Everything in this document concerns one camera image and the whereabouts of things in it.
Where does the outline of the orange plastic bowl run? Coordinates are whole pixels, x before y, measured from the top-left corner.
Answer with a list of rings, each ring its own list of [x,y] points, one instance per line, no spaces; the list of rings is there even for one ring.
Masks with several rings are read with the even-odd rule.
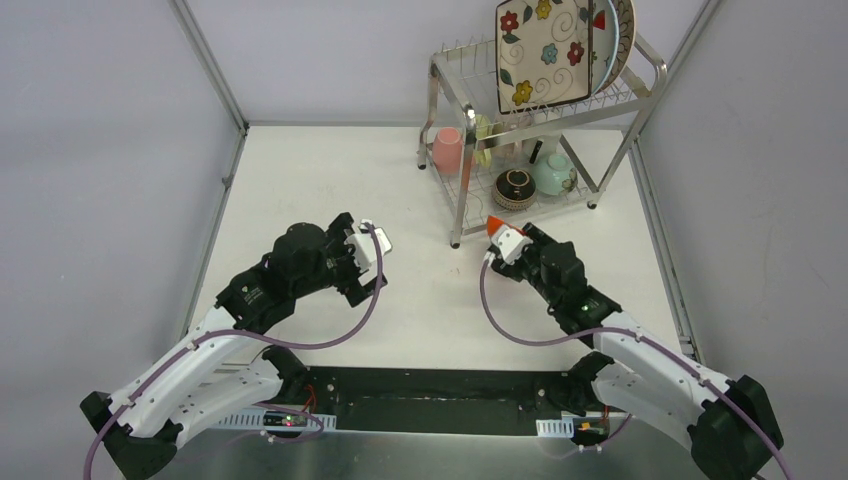
[[[489,215],[486,221],[487,235],[489,237],[493,237],[504,225],[506,225],[504,220],[496,216]]]

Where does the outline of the dark patterned cream bowl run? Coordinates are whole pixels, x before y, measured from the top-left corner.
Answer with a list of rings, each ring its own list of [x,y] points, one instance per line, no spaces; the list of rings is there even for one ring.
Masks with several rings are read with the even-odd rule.
[[[494,181],[491,194],[495,203],[509,211],[529,208],[536,200],[538,189],[532,175],[524,169],[509,169]]]

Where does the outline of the mint green bowl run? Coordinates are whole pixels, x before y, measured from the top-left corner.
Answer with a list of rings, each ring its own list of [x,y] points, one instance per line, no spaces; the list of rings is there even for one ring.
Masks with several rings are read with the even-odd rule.
[[[578,172],[572,160],[560,153],[539,157],[531,167],[531,175],[539,193],[561,196],[578,185]]]

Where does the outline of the white ribbed mug black handle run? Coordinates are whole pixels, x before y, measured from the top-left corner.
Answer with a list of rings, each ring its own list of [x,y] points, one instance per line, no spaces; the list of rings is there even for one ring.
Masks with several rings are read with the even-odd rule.
[[[527,157],[527,163],[534,165],[545,153],[547,145],[548,141],[544,137],[526,140],[524,142],[524,151]]]

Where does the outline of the pink cup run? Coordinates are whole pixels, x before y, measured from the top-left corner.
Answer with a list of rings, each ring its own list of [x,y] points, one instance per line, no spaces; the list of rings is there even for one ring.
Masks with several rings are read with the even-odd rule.
[[[432,159],[436,170],[443,175],[456,175],[463,155],[462,133],[453,127],[440,129],[433,141]]]

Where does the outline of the square floral plate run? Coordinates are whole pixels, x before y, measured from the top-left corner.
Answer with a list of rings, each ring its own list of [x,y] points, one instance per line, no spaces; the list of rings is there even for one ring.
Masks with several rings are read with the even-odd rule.
[[[502,115],[585,100],[593,90],[589,1],[510,0],[495,9]]]

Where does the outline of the watermelon pattern round plate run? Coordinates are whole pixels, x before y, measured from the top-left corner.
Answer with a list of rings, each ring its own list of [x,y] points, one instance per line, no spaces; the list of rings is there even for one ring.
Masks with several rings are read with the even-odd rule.
[[[614,2],[592,1],[589,23],[592,28],[592,94],[596,94],[609,78],[617,55],[619,24]]]

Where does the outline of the brown rim petal pattern plate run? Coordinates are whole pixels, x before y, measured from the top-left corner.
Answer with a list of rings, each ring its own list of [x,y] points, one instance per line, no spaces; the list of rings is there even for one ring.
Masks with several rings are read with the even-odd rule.
[[[617,14],[619,40],[616,47],[612,69],[602,89],[606,89],[619,78],[629,60],[633,49],[636,28],[635,7],[632,0],[615,0],[613,2]]]

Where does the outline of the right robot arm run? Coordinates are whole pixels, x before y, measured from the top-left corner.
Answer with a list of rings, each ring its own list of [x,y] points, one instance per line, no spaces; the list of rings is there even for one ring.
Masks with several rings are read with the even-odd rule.
[[[490,245],[480,276],[490,271],[528,283],[563,331],[551,341],[528,340],[489,320],[508,340],[547,347],[572,340],[589,349],[549,401],[583,415],[611,407],[633,415],[690,453],[709,479],[757,479],[771,460],[786,478],[784,439],[764,387],[743,375],[732,380],[675,352],[620,304],[591,286],[572,242],[559,242],[532,223],[487,220]]]

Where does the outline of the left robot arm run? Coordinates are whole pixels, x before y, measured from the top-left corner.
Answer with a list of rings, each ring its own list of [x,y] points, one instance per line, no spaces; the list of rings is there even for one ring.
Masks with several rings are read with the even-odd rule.
[[[83,478],[91,478],[100,447],[124,478],[149,479],[226,415],[273,398],[297,402],[305,390],[305,368],[295,351],[338,346],[366,325],[387,283],[384,261],[391,250],[383,228],[370,220],[356,223],[348,212],[327,228],[291,225],[147,371],[112,393],[93,391],[81,401],[96,432]],[[294,313],[299,299],[326,289],[352,307],[368,304],[348,332],[318,343],[268,336]]]

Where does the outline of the steel two-tier dish rack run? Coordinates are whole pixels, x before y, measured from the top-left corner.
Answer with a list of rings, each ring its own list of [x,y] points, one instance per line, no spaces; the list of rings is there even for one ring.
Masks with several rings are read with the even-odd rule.
[[[448,237],[452,248],[458,248],[464,237],[485,230],[489,216],[525,217],[576,205],[597,207],[669,80],[666,61],[641,35],[634,37],[631,46],[619,76],[593,96],[565,106],[509,114],[497,111],[500,75],[494,41],[456,45],[430,57],[427,114],[419,133],[417,166],[431,169],[444,192],[452,221]],[[433,127],[437,115],[445,112],[451,114],[451,125],[459,132],[456,169],[438,167],[433,153],[437,135]],[[600,177],[594,178],[575,151],[572,132],[605,126],[617,117],[628,123]],[[531,171],[553,154],[566,158],[556,192],[539,191],[521,206],[495,199],[495,185],[504,172]]]

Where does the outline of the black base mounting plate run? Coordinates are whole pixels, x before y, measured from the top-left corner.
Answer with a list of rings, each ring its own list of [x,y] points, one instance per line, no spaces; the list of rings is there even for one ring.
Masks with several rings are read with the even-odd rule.
[[[531,436],[539,420],[600,417],[561,372],[311,367],[270,399],[308,404],[342,431]]]

